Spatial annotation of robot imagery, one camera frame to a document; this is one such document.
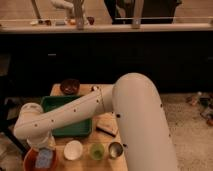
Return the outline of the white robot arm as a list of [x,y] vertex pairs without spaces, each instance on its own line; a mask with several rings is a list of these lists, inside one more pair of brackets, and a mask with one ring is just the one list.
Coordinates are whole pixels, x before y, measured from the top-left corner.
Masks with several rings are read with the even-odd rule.
[[50,112],[27,103],[20,110],[14,135],[39,148],[46,145],[53,129],[109,112],[116,115],[129,171],[179,171],[158,90],[139,73],[125,74],[115,84]]

